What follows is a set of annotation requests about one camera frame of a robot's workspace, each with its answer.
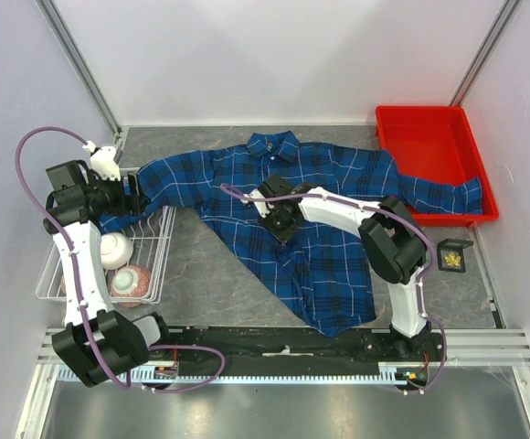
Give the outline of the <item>blue plaid shirt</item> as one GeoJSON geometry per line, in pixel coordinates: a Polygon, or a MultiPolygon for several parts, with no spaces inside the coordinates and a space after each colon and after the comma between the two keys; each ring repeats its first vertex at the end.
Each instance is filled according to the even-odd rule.
{"type": "Polygon", "coordinates": [[[359,200],[394,196],[423,214],[482,213],[477,178],[438,184],[401,174],[384,150],[301,142],[291,132],[254,134],[243,145],[171,155],[139,169],[148,213],[195,209],[297,317],[329,337],[376,317],[366,253],[354,235],[313,223],[281,244],[259,224],[255,209],[221,189],[228,184],[247,193],[272,175],[359,200]]]}

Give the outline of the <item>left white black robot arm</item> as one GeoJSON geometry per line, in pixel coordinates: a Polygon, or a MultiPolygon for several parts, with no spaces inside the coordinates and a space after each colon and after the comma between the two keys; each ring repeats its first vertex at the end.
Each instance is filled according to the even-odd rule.
{"type": "Polygon", "coordinates": [[[47,171],[44,227],[52,236],[66,285],[63,330],[52,338],[55,353],[86,386],[116,379],[145,364],[165,359],[173,338],[155,312],[129,320],[111,303],[101,261],[101,218],[143,213],[149,203],[135,174],[123,182],[105,179],[82,160],[47,171]]]}

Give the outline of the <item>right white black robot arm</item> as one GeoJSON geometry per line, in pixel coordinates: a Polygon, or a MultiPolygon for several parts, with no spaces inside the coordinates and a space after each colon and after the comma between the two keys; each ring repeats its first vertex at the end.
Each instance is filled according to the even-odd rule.
{"type": "Polygon", "coordinates": [[[393,353],[409,360],[424,349],[430,322],[422,276],[429,245],[398,198],[360,201],[310,183],[294,187],[278,175],[263,181],[249,195],[259,213],[259,224],[280,243],[289,241],[305,221],[359,238],[370,267],[387,283],[393,353]]]}

